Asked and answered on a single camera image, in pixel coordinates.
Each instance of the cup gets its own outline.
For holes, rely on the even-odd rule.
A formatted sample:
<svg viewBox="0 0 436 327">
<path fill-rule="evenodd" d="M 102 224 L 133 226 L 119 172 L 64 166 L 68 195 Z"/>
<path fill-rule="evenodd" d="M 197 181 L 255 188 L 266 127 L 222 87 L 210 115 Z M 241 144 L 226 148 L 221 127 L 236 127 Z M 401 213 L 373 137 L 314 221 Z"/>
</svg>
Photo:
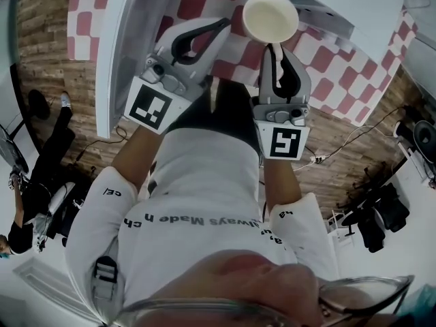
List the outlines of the cup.
<svg viewBox="0 0 436 327">
<path fill-rule="evenodd" d="M 263 44 L 290 39 L 298 22 L 298 12 L 289 0 L 248 0 L 243 9 L 245 33 Z"/>
</svg>

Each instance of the wooden floor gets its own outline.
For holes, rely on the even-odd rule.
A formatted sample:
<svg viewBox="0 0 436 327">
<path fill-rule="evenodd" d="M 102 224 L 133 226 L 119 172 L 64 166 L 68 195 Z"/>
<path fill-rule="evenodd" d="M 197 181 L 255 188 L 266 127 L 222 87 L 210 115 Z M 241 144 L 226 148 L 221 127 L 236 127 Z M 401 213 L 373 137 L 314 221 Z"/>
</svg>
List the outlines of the wooden floor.
<svg viewBox="0 0 436 327">
<path fill-rule="evenodd" d="M 18 44 L 20 65 L 18 75 L 25 100 L 31 89 L 41 91 L 52 103 L 52 116 L 47 121 L 33 119 L 32 124 L 38 138 L 44 142 L 51 134 L 60 110 L 59 98 L 67 91 L 72 99 L 74 115 L 70 128 L 76 132 L 76 140 L 65 162 L 75 160 L 81 150 L 97 139 L 95 130 L 95 64 L 67 59 L 67 10 L 68 0 L 20 0 L 18 7 Z M 400 69 L 390 88 L 380 101 L 367 125 L 378 122 L 391 110 L 404 104 L 419 105 L 420 95 L 407 74 Z M 389 116 L 378 128 L 391 135 L 396 121 L 403 116 L 399 110 Z M 311 133 L 307 146 L 317 155 L 328 155 L 340 147 L 355 129 L 353 125 L 338 118 L 312 109 L 309 124 Z M 129 134 L 135 125 L 120 123 Z M 113 141 L 119 140 L 114 134 Z M 83 168 L 95 166 L 101 170 L 107 166 L 123 144 L 97 143 L 90 147 L 80 160 Z M 310 162 L 310 152 L 305 151 L 303 159 L 295 168 Z M 396 140 L 383 136 L 376 130 L 359 138 L 341 152 L 321 165 L 303 168 L 296 172 L 302 190 L 313 191 L 321 210 L 329 216 L 337 203 L 347 199 L 353 183 L 364 179 L 364 168 L 377 170 L 383 161 L 395 166 L 402 159 Z"/>
</svg>

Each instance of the cup rim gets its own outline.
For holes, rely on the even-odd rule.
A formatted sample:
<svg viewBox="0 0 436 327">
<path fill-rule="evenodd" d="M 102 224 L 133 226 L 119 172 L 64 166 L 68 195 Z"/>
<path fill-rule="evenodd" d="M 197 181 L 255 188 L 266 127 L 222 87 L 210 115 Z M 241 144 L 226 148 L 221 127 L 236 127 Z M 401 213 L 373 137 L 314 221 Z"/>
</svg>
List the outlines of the cup rim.
<svg viewBox="0 0 436 327">
<path fill-rule="evenodd" d="M 253 5 L 253 3 L 255 3 L 257 1 L 268 1 L 268 2 L 271 2 L 271 0 L 247 0 L 247 2 L 244 4 L 242 20 L 243 20 L 243 26 L 244 26 L 244 29 L 245 29 L 245 33 L 248 34 L 247 35 L 248 37 L 250 37 L 250 38 L 252 38 L 252 39 L 254 39 L 256 41 L 259 41 L 261 43 L 264 43 L 264 44 L 277 44 L 277 43 L 281 43 L 281 42 L 284 42 L 286 40 L 289 40 L 292 36 L 294 36 L 295 32 L 298 29 L 298 22 L 300 20 L 299 16 L 298 16 L 297 9 L 295 8 L 294 4 L 290 0 L 280 0 L 280 1 L 284 2 L 284 3 L 286 3 L 289 6 L 289 9 L 290 9 L 289 12 L 290 12 L 290 14 L 293 15 L 293 17 L 295 17 L 297 22 L 295 23 L 295 25 L 291 25 L 291 23 L 288 24 L 289 25 L 289 32 L 287 34 L 289 36 L 286 37 L 285 39 L 283 39 L 283 38 L 277 38 L 277 39 L 271 38 L 269 40 L 261 40 L 261 39 L 259 39 L 252 32 L 252 30 L 249 28 L 249 26 L 246 23 L 246 16 L 247 16 L 248 7 L 250 7 L 251 5 Z"/>
</svg>

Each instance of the lips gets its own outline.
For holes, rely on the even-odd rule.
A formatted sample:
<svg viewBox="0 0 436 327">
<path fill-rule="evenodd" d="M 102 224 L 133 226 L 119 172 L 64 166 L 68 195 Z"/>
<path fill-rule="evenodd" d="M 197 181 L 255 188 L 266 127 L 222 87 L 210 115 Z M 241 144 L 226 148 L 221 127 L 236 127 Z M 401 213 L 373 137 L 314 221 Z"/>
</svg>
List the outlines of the lips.
<svg viewBox="0 0 436 327">
<path fill-rule="evenodd" d="M 272 270 L 276 265 L 258 254 L 242 254 L 229 259 L 219 269 L 219 275 L 227 275 L 240 270 L 251 270 L 264 266 L 264 273 Z"/>
</svg>

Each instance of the checkered tablecloth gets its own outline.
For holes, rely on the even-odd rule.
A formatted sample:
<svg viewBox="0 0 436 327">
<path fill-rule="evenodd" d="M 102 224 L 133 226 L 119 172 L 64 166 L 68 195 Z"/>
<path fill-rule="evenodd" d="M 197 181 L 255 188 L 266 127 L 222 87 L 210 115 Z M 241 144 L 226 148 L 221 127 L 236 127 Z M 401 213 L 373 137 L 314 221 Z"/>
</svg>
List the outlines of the checkered tablecloth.
<svg viewBox="0 0 436 327">
<path fill-rule="evenodd" d="M 70 0 L 68 54 L 71 59 L 97 60 L 99 32 L 108 0 Z M 242 10 L 247 0 L 170 0 L 158 37 L 172 25 L 198 17 L 228 17 L 232 32 L 211 74 L 244 84 L 257 82 L 264 46 L 243 31 Z M 359 50 L 344 52 L 323 40 L 314 28 L 300 23 L 283 46 L 300 59 L 312 81 L 310 105 L 361 126 L 371 115 L 416 36 L 416 24 L 407 12 L 399 17 L 386 56 L 374 63 Z M 202 43 L 194 41 L 195 50 Z"/>
</svg>

